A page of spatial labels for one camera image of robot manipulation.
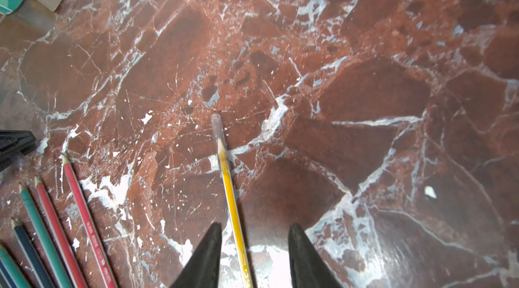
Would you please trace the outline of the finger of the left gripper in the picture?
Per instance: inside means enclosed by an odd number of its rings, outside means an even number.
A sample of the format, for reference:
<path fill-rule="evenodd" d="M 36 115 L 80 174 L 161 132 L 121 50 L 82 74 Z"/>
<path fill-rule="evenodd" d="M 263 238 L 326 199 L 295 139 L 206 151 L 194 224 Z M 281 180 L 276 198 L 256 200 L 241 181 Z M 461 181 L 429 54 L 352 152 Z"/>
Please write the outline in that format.
<path fill-rule="evenodd" d="M 37 149 L 31 131 L 1 130 L 1 171 L 13 165 L 14 158 L 25 157 Z"/>

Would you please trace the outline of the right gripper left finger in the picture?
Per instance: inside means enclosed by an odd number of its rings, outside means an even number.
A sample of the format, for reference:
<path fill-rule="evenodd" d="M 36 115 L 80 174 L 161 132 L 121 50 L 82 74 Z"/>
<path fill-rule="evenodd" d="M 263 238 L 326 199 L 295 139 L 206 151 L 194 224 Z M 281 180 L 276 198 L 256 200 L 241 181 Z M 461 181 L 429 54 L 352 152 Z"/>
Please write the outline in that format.
<path fill-rule="evenodd" d="M 222 226 L 212 223 L 175 282 L 176 287 L 218 287 Z"/>

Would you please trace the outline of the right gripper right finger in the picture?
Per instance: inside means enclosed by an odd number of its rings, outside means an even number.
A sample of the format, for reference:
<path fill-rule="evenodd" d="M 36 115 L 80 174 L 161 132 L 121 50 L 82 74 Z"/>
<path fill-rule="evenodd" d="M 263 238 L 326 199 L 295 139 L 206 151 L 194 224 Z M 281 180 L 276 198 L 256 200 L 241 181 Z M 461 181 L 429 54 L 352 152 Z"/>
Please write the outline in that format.
<path fill-rule="evenodd" d="M 290 227 L 288 246 L 292 287 L 341 287 L 297 223 Z"/>

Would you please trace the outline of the yellow pencil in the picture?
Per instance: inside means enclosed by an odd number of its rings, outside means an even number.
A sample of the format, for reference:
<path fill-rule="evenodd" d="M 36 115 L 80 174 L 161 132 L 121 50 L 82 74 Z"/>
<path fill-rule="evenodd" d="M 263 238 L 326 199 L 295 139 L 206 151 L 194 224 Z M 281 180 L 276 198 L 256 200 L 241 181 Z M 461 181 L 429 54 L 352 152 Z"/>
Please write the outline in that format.
<path fill-rule="evenodd" d="M 239 217 L 239 211 L 237 208 L 237 201 L 235 199 L 235 192 L 232 185 L 231 172 L 229 169 L 227 151 L 224 147 L 223 140 L 218 138 L 216 140 L 217 150 L 218 150 L 218 159 L 220 163 L 220 169 L 222 173 L 222 179 L 224 184 L 224 190 L 226 194 L 228 211 L 232 225 L 232 233 L 235 238 L 235 245 L 237 249 L 237 255 L 239 259 L 239 266 L 241 270 L 241 276 L 243 280 L 243 286 L 252 288 L 253 282 L 251 278 L 251 271 L 249 267 L 249 262 L 247 258 L 247 250 L 245 246 L 245 240 L 243 236 L 243 231 L 241 228 L 241 221 Z"/>

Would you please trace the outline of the red pencil brown cap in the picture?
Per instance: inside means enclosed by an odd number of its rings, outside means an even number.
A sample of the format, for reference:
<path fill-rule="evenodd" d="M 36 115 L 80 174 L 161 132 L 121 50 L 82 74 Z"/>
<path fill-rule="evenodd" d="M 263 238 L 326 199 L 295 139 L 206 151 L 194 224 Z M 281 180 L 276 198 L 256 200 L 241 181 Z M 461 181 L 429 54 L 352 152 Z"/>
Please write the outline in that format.
<path fill-rule="evenodd" d="M 74 287 L 87 288 L 87 283 L 80 267 L 78 266 L 78 262 L 70 246 L 70 242 L 63 230 L 62 223 L 58 218 L 55 208 L 51 203 L 49 194 L 47 193 L 47 190 L 40 177 L 35 177 L 35 187 L 40 201 L 43 204 L 45 215 L 50 224 L 53 237 L 58 244 L 59 252 L 72 280 L 72 284 Z"/>

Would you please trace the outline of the grey clear pencil cap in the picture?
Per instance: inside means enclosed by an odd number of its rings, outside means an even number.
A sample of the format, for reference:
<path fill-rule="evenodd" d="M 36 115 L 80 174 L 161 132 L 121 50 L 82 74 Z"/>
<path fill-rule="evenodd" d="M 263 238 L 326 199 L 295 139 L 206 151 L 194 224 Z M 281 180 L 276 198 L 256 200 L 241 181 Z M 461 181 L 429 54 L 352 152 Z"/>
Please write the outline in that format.
<path fill-rule="evenodd" d="M 224 135 L 224 127 L 222 124 L 222 119 L 219 114 L 213 114 L 211 116 L 211 125 L 213 138 L 216 144 L 217 153 L 220 154 L 222 152 L 227 152 L 227 143 Z"/>

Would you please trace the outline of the green pencil pink cap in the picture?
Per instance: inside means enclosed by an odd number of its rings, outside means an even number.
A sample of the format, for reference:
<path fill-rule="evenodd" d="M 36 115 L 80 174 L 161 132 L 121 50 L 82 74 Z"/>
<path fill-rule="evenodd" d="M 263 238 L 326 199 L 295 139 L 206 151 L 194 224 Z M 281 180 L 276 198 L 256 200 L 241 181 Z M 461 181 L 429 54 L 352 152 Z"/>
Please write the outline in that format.
<path fill-rule="evenodd" d="M 74 286 L 70 280 L 66 267 L 63 265 L 62 259 L 60 258 L 54 242 L 51 239 L 39 209 L 37 208 L 31 193 L 23 183 L 19 184 L 19 193 L 23 199 L 39 241 L 41 242 L 43 251 L 49 261 L 54 277 L 58 282 L 58 287 L 73 288 Z"/>

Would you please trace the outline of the navy pencil purple cap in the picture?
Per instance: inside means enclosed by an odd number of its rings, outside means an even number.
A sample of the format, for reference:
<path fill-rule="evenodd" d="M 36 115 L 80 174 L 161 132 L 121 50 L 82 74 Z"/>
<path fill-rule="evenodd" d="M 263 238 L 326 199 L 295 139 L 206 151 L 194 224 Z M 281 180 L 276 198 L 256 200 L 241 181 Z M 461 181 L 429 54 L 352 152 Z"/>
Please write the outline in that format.
<path fill-rule="evenodd" d="M 24 252 L 24 255 L 27 258 L 29 264 L 31 265 L 31 269 L 35 273 L 35 277 L 39 286 L 44 288 L 54 288 L 55 285 L 23 225 L 16 219 L 11 219 L 11 223 L 16 239 L 20 244 L 20 247 L 22 248 L 22 251 Z"/>

